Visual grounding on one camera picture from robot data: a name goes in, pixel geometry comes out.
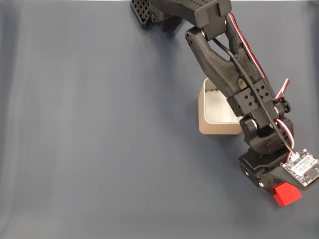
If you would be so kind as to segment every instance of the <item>red wire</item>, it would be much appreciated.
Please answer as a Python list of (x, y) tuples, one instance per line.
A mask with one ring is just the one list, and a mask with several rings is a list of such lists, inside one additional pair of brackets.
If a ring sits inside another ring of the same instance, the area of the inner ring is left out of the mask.
[(252, 51), (250, 50), (250, 47), (246, 41), (246, 39), (244, 38), (243, 34), (241, 33), (241, 31), (239, 30), (239, 27), (237, 26), (237, 23), (236, 23), (236, 20), (235, 20), (235, 17), (233, 16), (233, 14), (230, 12), (229, 13), (230, 17), (233, 19), (233, 22), (234, 22), (234, 25), (235, 25), (235, 28), (237, 29), (237, 31), (239, 32), (240, 36), (242, 37), (242, 39), (244, 40), (244, 42), (246, 43), (247, 47), (248, 47), (248, 51), (249, 53), (251, 54), (251, 56), (253, 57), (253, 59), (255, 60), (255, 62), (257, 63), (257, 66), (259, 67), (259, 69), (261, 70), (262, 74), (264, 77), (266, 77), (266, 74), (264, 73), (263, 69), (261, 68), (261, 66), (259, 65), (256, 57), (254, 56), (254, 54), (252, 53)]

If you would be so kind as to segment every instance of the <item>wire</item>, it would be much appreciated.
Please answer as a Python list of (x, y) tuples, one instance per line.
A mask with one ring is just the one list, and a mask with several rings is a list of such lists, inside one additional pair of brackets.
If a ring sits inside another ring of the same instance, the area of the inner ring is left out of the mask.
[[(277, 119), (276, 122), (277, 122), (278, 124), (280, 124), (280, 126), (285, 130), (285, 132), (287, 133), (287, 135), (288, 135), (288, 137), (289, 137), (289, 140), (290, 140), (290, 142), (291, 142), (291, 148), (294, 149), (294, 147), (295, 147), (295, 140), (294, 140), (294, 137), (293, 137), (293, 135), (291, 134), (290, 130), (289, 130), (288, 127), (284, 124), (284, 122), (282, 122), (280, 119)], [(293, 152), (291, 152), (291, 151), (288, 153), (286, 162), (289, 161), (290, 156), (291, 156), (292, 154), (293, 154)]]
[(283, 94), (284, 94), (284, 92), (286, 91), (286, 88), (287, 88), (289, 82), (290, 82), (290, 79), (287, 78), (286, 81), (285, 81), (285, 83), (284, 83), (284, 85), (282, 86), (282, 88), (280, 89), (280, 91), (278, 92), (278, 94), (276, 95), (276, 97), (273, 98), (273, 101), (277, 101), (277, 100), (279, 100), (279, 99), (283, 96)]
[(234, 15), (230, 12), (228, 13), (228, 16), (230, 17), (231, 19), (231, 22), (232, 24), (234, 25), (241, 41), (243, 42), (244, 46), (245, 46), (245, 49), (246, 49), (246, 52), (247, 54), (249, 55), (250, 59), (252, 60), (252, 62), (256, 65), (258, 71), (259, 71), (259, 74), (263, 77), (263, 78), (266, 78), (266, 74), (264, 73), (263, 69), (261, 68), (261, 66), (259, 65), (256, 57), (254, 56), (254, 54), (252, 53), (252, 51), (250, 50), (250, 47), (246, 41), (246, 39), (244, 38), (243, 34), (241, 33), (241, 31), (239, 30), (239, 27), (236, 23), (236, 20), (235, 20), (235, 17)]
[(247, 73), (244, 71), (243, 67), (240, 65), (240, 63), (238, 62), (237, 58), (234, 56), (234, 54), (227, 48), (225, 47), (223, 44), (221, 44), (216, 38), (213, 39), (214, 42), (221, 48), (223, 49), (229, 56), (230, 58), (233, 60), (233, 62), (235, 63), (235, 65), (237, 66), (237, 68), (239, 69), (239, 71), (241, 72), (241, 74), (244, 76), (245, 80), (246, 80), (246, 84), (251, 88), (251, 90), (253, 91), (255, 97), (258, 100), (258, 103), (260, 104), (263, 112), (265, 113), (266, 117), (268, 118), (268, 120), (270, 121), (270, 124), (273, 126), (274, 131), (276, 132), (276, 134), (278, 135), (278, 137), (282, 140), (282, 142), (286, 145), (286, 147), (292, 152), (295, 153), (294, 150), (290, 147), (290, 145), (288, 144), (288, 142), (286, 141), (286, 139), (284, 138), (284, 136), (282, 135), (282, 133), (279, 131), (279, 129), (277, 128), (274, 120), (270, 117), (268, 111), (265, 108), (265, 105), (262, 101), (262, 99), (260, 98), (254, 84), (252, 83), (252, 81), (250, 80), (250, 78), (248, 77)]

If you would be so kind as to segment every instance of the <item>connector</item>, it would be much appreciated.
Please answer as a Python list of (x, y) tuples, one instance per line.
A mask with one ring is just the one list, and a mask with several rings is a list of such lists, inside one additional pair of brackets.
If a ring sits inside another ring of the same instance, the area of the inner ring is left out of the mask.
[(300, 155), (298, 154), (298, 153), (296, 153), (295, 155), (292, 155), (291, 157), (290, 157), (290, 160), (292, 161), (292, 162), (295, 162), (297, 159), (299, 159), (300, 158)]

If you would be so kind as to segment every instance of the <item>gray fabric backdrop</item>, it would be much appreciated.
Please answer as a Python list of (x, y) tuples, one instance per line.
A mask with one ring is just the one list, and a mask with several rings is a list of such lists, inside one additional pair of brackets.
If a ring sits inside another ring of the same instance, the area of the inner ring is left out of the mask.
[[(296, 149), (319, 155), (318, 7), (234, 2)], [(205, 79), (128, 1), (7, 5), (0, 67), (3, 239), (319, 238), (319, 186), (288, 207), (240, 172), (243, 135), (198, 131)]]

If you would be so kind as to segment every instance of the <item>white wire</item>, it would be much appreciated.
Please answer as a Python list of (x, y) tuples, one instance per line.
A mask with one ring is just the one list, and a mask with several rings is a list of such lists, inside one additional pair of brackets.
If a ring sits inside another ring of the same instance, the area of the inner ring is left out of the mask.
[(256, 67), (257, 67), (257, 69), (258, 69), (258, 71), (259, 71), (259, 74), (260, 74), (261, 76), (265, 77), (263, 71), (262, 71), (262, 70), (260, 69), (260, 67), (258, 66), (256, 60), (255, 60), (254, 57), (250, 54), (250, 52), (249, 52), (249, 47), (248, 47), (248, 45), (246, 44), (246, 42), (245, 42), (243, 36), (242, 36), (242, 35), (240, 34), (240, 32), (238, 31), (238, 29), (237, 29), (238, 27), (236, 27), (236, 24), (235, 24), (235, 22), (233, 21), (233, 18), (232, 18), (232, 16), (231, 16), (231, 14), (228, 13), (228, 16), (229, 16), (231, 22), (233, 23), (233, 25), (234, 25), (234, 27), (235, 27), (235, 29), (236, 29), (236, 31), (237, 31), (237, 33), (238, 33), (238, 35), (239, 35), (241, 41), (243, 42), (247, 54), (249, 55), (250, 59), (251, 59), (251, 60), (254, 62), (254, 64), (256, 65)]
[[(287, 133), (287, 135), (288, 135), (288, 137), (289, 137), (289, 139), (290, 139), (290, 141), (291, 141), (291, 148), (294, 149), (294, 147), (295, 147), (295, 140), (294, 140), (294, 137), (293, 137), (293, 135), (291, 134), (290, 130), (289, 130), (288, 127), (284, 124), (284, 122), (282, 122), (280, 119), (277, 119), (276, 122), (279, 123), (279, 124), (281, 125), (281, 127), (284, 128), (284, 130), (286, 131), (286, 133)], [(291, 152), (291, 151), (289, 152), (288, 157), (287, 157), (288, 160), (290, 159), (291, 154), (294, 154), (294, 153)]]
[(290, 81), (289, 78), (285, 80), (284, 85), (282, 86), (282, 88), (280, 89), (280, 91), (278, 92), (278, 94), (273, 100), (277, 100), (279, 97), (281, 97), (284, 94), (285, 88), (287, 87), (287, 84), (289, 83), (289, 81)]

